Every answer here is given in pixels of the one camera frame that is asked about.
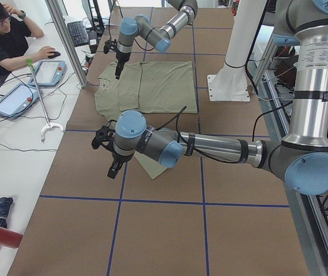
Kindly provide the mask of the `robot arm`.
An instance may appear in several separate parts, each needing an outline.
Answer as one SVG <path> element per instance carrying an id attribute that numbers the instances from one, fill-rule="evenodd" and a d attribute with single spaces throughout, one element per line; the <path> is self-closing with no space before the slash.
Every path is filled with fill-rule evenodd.
<path id="1" fill-rule="evenodd" d="M 113 41 L 117 60 L 116 79 L 120 78 L 124 65 L 130 59 L 136 37 L 143 38 L 155 50 L 165 53 L 178 32 L 194 22 L 198 12 L 196 1 L 168 1 L 168 3 L 176 9 L 177 14 L 159 29 L 153 27 L 144 15 L 122 19 L 118 39 Z"/>
<path id="2" fill-rule="evenodd" d="M 328 1 L 278 1 L 274 35 L 295 37 L 300 43 L 291 123 L 280 143 L 153 128 L 141 113 L 129 110 L 109 134 L 113 162 L 108 177 L 114 178 L 136 152 L 168 168 L 181 155 L 199 155 L 248 163 L 301 194 L 328 191 Z"/>

